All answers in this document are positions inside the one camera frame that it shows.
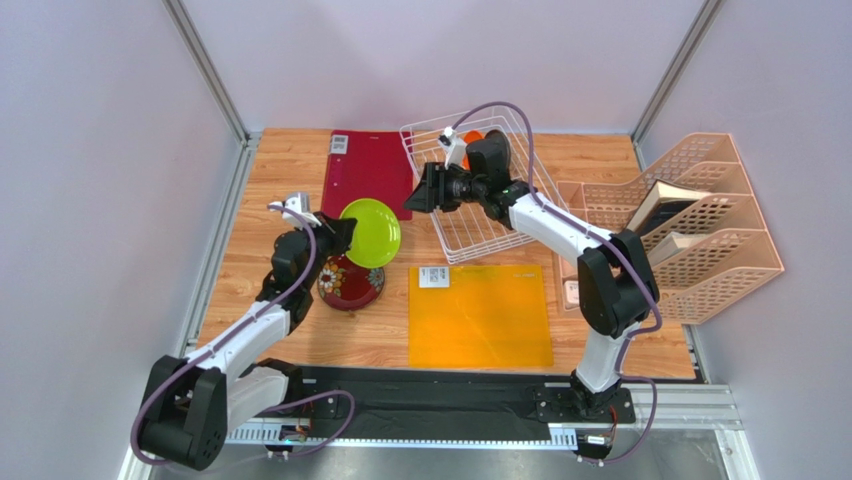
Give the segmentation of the green plastic plate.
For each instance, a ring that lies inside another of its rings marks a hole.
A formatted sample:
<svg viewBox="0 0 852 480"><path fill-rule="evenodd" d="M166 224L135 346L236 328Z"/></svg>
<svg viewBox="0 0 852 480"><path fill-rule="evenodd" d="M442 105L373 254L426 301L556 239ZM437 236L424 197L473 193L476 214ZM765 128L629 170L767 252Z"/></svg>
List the green plastic plate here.
<svg viewBox="0 0 852 480"><path fill-rule="evenodd" d="M397 256L401 227L385 203L373 198L354 200L343 209L341 219L356 221L351 247L346 252L354 264L375 269L386 266Z"/></svg>

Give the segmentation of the red floral plate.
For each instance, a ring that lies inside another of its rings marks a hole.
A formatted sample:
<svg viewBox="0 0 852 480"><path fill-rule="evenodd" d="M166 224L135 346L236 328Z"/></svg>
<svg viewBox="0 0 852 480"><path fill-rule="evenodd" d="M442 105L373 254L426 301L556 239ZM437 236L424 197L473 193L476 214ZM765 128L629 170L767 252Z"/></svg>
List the red floral plate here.
<svg viewBox="0 0 852 480"><path fill-rule="evenodd" d="M375 303L385 284L383 267L361 267L345 255L327 260L316 281L322 301L332 309L346 312L361 310Z"/></svg>

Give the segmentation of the white wire dish rack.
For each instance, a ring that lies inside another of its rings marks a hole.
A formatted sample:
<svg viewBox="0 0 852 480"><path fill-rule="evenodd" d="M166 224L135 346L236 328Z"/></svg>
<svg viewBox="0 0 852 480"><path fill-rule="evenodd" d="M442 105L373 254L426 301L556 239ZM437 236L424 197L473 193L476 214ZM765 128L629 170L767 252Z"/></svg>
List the white wire dish rack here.
<svg viewBox="0 0 852 480"><path fill-rule="evenodd" d="M509 227L508 206L530 184L560 207L554 180L529 147L531 129L520 109L488 102L466 113L399 129L416 175L405 207L428 213L449 263L530 243Z"/></svg>

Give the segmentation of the orange plastic plate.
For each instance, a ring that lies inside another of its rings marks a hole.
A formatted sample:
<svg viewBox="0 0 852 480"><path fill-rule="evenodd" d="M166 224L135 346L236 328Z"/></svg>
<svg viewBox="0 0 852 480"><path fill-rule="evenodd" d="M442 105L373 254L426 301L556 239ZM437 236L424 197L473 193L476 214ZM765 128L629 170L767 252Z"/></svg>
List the orange plastic plate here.
<svg viewBox="0 0 852 480"><path fill-rule="evenodd" d="M483 140L483 139L484 139L484 135L477 130L468 131L463 137L463 141L465 142L466 145L470 145L470 144L472 144L476 141ZM467 153L465 153L464 156L463 156L462 167L465 168L466 170L470 169L469 157L468 157Z"/></svg>

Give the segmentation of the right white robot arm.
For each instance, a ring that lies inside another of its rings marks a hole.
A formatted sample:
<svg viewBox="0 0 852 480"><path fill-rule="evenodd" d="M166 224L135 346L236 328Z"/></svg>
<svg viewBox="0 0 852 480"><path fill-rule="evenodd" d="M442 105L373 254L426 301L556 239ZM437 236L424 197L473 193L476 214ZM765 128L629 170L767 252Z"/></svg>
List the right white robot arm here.
<svg viewBox="0 0 852 480"><path fill-rule="evenodd" d="M661 315L659 289L640 237L629 229L613 233L583 221L539 192L531 179L513 176L512 149L500 131L472 143L448 132L439 143L444 160L424 164L405 209L449 213L475 203L489 219L571 263L589 336L570 376L566 403L583 417L608 411L622 383L629 342L643 333L648 316Z"/></svg>

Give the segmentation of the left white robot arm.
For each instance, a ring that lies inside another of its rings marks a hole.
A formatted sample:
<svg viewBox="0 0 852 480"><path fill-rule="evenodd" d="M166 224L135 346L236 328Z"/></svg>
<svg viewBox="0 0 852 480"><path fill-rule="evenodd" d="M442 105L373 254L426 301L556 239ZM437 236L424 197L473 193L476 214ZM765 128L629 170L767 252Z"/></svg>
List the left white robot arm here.
<svg viewBox="0 0 852 480"><path fill-rule="evenodd" d="M357 222L281 211L297 226L276 239L271 269L246 314L187 356L165 355L152 366L130 434L140 461L204 470L246 421L319 400L303 396L300 368L259 356L307 317L322 267L350 249Z"/></svg>

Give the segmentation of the red mat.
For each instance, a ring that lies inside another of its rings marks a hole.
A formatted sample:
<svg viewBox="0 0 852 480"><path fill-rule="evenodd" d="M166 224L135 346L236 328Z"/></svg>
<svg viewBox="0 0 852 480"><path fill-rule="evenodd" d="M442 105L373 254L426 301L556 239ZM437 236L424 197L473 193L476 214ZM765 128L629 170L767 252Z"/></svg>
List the red mat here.
<svg viewBox="0 0 852 480"><path fill-rule="evenodd" d="M346 155L330 155L323 185L321 210L339 217L343 209L361 198L385 203L397 219L409 221L403 208L414 187L413 170L403 140L393 131L334 130L349 136Z"/></svg>

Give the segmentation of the white barcode label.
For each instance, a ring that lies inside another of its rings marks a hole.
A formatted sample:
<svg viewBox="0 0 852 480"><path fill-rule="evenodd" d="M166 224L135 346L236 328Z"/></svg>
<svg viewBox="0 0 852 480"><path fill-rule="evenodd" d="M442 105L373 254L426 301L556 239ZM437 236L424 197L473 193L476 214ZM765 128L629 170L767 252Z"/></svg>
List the white barcode label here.
<svg viewBox="0 0 852 480"><path fill-rule="evenodd" d="M446 266L420 267L417 279L420 289L449 288L451 285L450 268Z"/></svg>

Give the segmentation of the white label on red mat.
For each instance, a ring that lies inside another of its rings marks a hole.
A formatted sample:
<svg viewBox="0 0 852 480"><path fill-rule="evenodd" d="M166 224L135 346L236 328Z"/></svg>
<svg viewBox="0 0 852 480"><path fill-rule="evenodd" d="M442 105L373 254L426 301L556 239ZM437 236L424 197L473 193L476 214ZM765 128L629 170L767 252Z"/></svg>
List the white label on red mat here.
<svg viewBox="0 0 852 480"><path fill-rule="evenodd" d="M330 138L330 155L346 155L349 145L349 136L346 134L333 133Z"/></svg>

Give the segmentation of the dark grey plate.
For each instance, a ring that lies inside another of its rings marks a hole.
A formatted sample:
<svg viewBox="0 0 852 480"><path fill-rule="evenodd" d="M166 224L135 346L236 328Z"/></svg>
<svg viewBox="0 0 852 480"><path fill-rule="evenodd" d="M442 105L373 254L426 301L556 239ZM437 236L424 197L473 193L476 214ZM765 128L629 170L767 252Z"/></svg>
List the dark grey plate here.
<svg viewBox="0 0 852 480"><path fill-rule="evenodd" d="M485 139L495 143L500 148L505 170L509 172L512 161L512 148L509 138L502 130L493 129L485 135Z"/></svg>

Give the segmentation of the orange mat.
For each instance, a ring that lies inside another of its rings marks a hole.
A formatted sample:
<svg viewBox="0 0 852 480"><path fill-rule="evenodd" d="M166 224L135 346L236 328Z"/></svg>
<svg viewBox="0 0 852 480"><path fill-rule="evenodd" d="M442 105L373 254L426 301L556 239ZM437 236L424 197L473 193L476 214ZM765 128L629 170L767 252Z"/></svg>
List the orange mat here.
<svg viewBox="0 0 852 480"><path fill-rule="evenodd" d="M539 265L446 266L449 288L420 289L408 272L408 364L513 369L554 363Z"/></svg>

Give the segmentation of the small beige tray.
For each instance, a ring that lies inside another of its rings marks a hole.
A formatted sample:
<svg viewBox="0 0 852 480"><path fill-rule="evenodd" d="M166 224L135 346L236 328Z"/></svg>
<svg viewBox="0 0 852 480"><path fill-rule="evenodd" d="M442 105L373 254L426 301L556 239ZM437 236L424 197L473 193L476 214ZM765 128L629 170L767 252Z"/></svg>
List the small beige tray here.
<svg viewBox="0 0 852 480"><path fill-rule="evenodd" d="M557 297L562 312L579 307L578 272L574 265L558 254L553 255Z"/></svg>

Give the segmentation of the black cover book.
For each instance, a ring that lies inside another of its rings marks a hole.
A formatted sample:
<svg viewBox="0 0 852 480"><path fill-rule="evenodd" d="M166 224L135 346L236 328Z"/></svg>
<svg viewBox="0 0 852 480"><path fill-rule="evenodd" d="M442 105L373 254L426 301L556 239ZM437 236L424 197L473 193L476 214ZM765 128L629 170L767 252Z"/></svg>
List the black cover book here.
<svg viewBox="0 0 852 480"><path fill-rule="evenodd" d="M626 229L639 236L647 235L708 195L710 192L706 190L657 180L634 211Z"/></svg>

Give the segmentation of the tan book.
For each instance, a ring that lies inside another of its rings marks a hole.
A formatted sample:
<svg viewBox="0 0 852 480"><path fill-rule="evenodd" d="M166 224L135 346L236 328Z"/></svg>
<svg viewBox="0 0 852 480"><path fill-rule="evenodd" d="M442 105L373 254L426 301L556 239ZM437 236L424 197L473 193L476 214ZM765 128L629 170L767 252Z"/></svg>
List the tan book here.
<svg viewBox="0 0 852 480"><path fill-rule="evenodd" d="M707 234L682 234L670 232L649 253L648 260L652 267L693 247L708 237Z"/></svg>

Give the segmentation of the beige plastic file organizer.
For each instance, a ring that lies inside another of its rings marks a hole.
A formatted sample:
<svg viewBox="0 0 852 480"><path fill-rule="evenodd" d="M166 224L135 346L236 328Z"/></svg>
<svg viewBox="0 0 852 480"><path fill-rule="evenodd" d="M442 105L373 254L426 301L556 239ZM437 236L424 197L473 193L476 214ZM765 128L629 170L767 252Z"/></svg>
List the beige plastic file organizer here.
<svg viewBox="0 0 852 480"><path fill-rule="evenodd" d="M732 137L693 133L622 184L560 181L570 213L617 232L663 180L710 195L642 237L651 251L670 232L707 234L653 268L667 323L701 324L780 275L784 266Z"/></svg>

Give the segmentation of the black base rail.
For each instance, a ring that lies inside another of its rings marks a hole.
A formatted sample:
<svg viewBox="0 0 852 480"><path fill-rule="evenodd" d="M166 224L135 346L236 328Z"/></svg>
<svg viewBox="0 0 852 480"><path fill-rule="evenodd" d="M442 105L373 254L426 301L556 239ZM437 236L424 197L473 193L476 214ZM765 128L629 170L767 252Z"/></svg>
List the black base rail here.
<svg viewBox="0 0 852 480"><path fill-rule="evenodd" d="M586 429L633 427L632 398L622 388L610 405L579 413L566 375L304 366L302 397L333 391L273 413L312 439L339 427L344 439L389 441L542 441L551 423Z"/></svg>

